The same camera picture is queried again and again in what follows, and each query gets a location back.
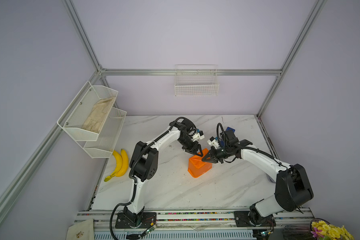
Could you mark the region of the yellow banana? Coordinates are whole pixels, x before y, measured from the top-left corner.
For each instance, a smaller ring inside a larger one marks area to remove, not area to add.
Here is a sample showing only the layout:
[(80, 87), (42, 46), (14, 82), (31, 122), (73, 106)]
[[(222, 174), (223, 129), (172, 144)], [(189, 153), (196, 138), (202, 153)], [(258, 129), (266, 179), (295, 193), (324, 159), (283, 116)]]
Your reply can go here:
[(107, 177), (105, 177), (104, 179), (104, 182), (108, 182), (111, 178), (115, 177), (116, 174), (121, 170), (122, 168), (122, 165), (123, 165), (123, 159), (122, 159), (122, 156), (116, 152), (116, 151), (113, 151), (113, 157), (115, 158), (116, 160), (116, 167), (114, 169), (114, 171)]
[(123, 176), (129, 168), (129, 157), (125, 149), (121, 149), (121, 157), (123, 164), (121, 169), (115, 174), (116, 177)]

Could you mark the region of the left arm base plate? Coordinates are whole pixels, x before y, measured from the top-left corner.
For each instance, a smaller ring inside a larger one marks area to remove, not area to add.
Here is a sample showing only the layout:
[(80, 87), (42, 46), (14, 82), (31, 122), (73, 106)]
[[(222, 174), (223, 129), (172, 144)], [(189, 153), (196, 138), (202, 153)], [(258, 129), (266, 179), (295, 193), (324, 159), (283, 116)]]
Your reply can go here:
[(114, 224), (116, 229), (147, 229), (157, 221), (156, 212), (143, 212), (139, 216), (134, 216), (123, 212), (117, 214), (117, 220)]

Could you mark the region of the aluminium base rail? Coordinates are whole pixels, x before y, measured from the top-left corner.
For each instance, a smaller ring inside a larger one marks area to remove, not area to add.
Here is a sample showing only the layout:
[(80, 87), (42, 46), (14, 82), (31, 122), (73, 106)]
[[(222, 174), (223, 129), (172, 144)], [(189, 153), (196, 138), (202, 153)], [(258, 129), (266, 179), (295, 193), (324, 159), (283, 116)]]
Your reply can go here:
[(309, 225), (313, 219), (309, 208), (300, 208), (273, 214), (254, 227), (245, 210), (152, 210), (144, 214), (138, 227), (132, 227), (121, 211), (116, 211), (114, 217), (111, 211), (83, 211), (74, 223), (93, 220), (96, 240), (125, 240), (145, 230), (149, 231), (145, 240), (266, 240), (287, 225)]

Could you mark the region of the yellow flower bouquet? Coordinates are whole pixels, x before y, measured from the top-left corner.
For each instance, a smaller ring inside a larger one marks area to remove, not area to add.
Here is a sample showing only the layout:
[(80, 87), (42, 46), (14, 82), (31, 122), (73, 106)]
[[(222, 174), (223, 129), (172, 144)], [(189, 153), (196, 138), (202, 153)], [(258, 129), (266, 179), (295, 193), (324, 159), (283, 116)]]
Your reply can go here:
[(345, 228), (328, 224), (325, 221), (311, 223), (311, 234), (316, 240), (355, 240), (355, 237)]

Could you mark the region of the yellow banana left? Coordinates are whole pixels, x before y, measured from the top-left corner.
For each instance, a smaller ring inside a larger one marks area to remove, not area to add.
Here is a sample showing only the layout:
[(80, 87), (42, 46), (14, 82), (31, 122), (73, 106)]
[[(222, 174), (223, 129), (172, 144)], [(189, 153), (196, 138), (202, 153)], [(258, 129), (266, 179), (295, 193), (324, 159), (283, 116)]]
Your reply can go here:
[(116, 152), (116, 151), (113, 151), (113, 157), (115, 158), (116, 160), (116, 167), (114, 169), (114, 171), (107, 177), (105, 177), (104, 179), (104, 182), (108, 182), (111, 178), (115, 177), (116, 174), (121, 170), (122, 168), (122, 165), (123, 165), (123, 159), (122, 159), (122, 156)]

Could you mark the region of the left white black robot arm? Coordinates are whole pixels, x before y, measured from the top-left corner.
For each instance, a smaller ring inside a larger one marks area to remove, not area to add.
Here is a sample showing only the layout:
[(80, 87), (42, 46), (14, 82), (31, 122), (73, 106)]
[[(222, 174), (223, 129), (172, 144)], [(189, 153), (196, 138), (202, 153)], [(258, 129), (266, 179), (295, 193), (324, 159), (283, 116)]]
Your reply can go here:
[(202, 157), (199, 140), (204, 137), (203, 131), (191, 120), (178, 117), (157, 137), (147, 142), (138, 142), (130, 163), (129, 178), (133, 180), (133, 191), (124, 213), (132, 218), (138, 218), (143, 214), (148, 182), (158, 169), (159, 151), (177, 141), (182, 145), (184, 152)]

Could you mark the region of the grey round object on table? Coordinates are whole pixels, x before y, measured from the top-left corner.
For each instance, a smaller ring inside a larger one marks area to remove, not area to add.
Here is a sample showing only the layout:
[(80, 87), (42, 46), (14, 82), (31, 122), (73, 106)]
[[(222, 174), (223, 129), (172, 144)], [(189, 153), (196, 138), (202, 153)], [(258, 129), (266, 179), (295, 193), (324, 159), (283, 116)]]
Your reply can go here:
[(267, 178), (268, 178), (268, 180), (269, 180), (271, 183), (273, 183), (273, 184), (275, 184), (275, 183), (276, 183), (276, 181), (275, 181), (275, 180), (273, 180), (270, 176), (267, 176)]

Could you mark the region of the blue tape dispenser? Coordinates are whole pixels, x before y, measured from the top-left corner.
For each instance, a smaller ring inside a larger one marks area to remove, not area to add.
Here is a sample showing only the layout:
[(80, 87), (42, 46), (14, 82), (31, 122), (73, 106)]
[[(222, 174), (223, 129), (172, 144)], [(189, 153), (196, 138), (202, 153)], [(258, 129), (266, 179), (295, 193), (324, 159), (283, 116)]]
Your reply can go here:
[(226, 131), (231, 131), (231, 132), (233, 132), (233, 133), (234, 133), (236, 130), (235, 130), (235, 129), (233, 129), (233, 128), (227, 127), (227, 128), (226, 128)]

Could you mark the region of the beige cloth bag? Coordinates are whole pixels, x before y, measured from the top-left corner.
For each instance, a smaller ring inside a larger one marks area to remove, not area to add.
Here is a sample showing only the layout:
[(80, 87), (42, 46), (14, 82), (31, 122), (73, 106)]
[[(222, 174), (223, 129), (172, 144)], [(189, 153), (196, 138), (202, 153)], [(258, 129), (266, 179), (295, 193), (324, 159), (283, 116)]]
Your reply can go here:
[(68, 228), (66, 240), (94, 240), (94, 220), (89, 219)]

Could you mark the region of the yellow banana right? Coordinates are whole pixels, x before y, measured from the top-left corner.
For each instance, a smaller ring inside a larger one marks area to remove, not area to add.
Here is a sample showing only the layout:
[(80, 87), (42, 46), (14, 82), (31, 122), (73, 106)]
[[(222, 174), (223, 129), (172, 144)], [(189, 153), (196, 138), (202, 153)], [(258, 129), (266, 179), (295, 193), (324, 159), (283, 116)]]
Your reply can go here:
[(123, 176), (129, 168), (129, 157), (125, 149), (121, 149), (121, 157), (123, 164), (121, 169), (115, 174), (116, 177)]

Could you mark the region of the beige cloth in basket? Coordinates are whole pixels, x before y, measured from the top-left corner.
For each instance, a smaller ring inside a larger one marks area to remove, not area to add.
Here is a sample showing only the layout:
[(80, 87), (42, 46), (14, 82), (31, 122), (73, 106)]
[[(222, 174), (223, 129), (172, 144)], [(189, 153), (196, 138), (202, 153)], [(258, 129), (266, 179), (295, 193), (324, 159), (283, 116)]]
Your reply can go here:
[(99, 134), (115, 99), (115, 97), (100, 99), (95, 103), (82, 129)]

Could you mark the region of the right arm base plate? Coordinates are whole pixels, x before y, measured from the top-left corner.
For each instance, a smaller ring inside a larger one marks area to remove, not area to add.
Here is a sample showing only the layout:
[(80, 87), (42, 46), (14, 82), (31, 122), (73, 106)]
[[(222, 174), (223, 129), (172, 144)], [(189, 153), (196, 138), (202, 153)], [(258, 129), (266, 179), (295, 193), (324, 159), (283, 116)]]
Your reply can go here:
[(254, 211), (234, 211), (234, 220), (237, 227), (274, 227), (273, 215), (262, 217)]

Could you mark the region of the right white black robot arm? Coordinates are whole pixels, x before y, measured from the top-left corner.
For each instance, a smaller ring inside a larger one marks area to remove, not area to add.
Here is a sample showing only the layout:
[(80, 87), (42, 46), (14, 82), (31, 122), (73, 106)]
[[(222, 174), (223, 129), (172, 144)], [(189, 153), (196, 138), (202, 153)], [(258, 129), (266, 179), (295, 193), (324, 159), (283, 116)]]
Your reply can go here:
[(207, 163), (223, 163), (234, 156), (255, 165), (276, 184), (275, 193), (250, 206), (249, 222), (261, 225), (264, 220), (282, 211), (292, 212), (310, 201), (314, 193), (306, 170), (299, 164), (290, 165), (258, 149), (248, 140), (239, 140), (232, 129), (219, 137), (211, 137), (207, 143), (211, 149), (202, 158)]

